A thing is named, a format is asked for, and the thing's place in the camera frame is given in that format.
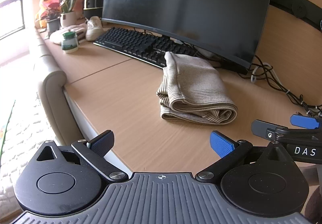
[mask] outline green lid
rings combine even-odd
[[[64,39],[72,39],[75,38],[76,32],[69,31],[63,34]]]

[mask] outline folded garment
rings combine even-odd
[[[66,33],[66,32],[69,32],[69,31],[76,32],[77,39],[78,40],[81,40],[82,38],[85,37],[86,30],[87,30],[87,28],[86,28],[86,24],[85,23],[82,23],[82,24],[79,24],[79,25],[71,25],[71,26],[68,26],[66,28],[63,28],[61,30],[58,30],[58,31],[53,32],[50,35],[49,40],[52,43],[61,45],[62,44],[62,39],[63,39],[63,36],[62,35],[64,33]]]
[[[163,119],[222,125],[236,118],[236,105],[206,60],[172,52],[165,53],[165,60],[157,91]]]

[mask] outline computer monitor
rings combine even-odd
[[[104,0],[102,20],[191,43],[249,68],[269,0]]]

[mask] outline shoe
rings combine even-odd
[[[99,17],[93,16],[87,22],[86,40],[94,41],[104,33],[102,22]]]

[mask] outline white pot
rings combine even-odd
[[[61,14],[61,26],[66,28],[70,25],[76,25],[76,12],[68,12]]]

